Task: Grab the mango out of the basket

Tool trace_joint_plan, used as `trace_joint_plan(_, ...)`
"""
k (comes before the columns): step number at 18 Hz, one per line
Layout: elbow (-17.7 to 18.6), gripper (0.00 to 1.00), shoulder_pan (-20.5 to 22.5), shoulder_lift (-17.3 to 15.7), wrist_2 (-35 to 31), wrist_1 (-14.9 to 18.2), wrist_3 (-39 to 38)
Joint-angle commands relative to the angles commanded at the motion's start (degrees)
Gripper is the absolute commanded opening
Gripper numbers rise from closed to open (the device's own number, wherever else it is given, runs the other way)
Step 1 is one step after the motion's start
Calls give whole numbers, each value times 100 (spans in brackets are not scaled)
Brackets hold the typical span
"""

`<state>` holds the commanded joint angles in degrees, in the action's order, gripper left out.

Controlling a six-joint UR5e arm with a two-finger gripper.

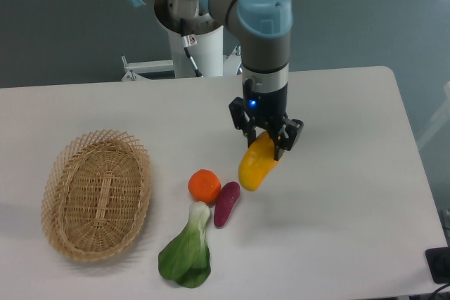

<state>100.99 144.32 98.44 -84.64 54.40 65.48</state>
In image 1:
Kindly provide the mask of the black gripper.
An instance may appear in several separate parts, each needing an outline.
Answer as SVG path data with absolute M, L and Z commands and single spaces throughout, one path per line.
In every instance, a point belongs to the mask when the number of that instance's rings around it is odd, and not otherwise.
M 243 97 L 229 104 L 233 124 L 247 138 L 250 147 L 257 138 L 256 128 L 268 132 L 274 142 L 274 160 L 279 161 L 285 151 L 291 151 L 298 141 L 304 122 L 287 118 L 288 85 L 272 92 L 260 92 L 252 79 L 243 82 Z

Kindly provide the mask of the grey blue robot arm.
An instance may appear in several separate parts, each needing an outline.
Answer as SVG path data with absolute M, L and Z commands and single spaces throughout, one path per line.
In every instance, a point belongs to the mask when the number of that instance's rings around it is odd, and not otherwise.
M 265 130 L 272 157 L 292 149 L 303 127 L 286 112 L 292 0 L 131 0 L 153 7 L 166 30 L 178 78 L 240 74 L 243 94 L 229 105 L 248 143 Z

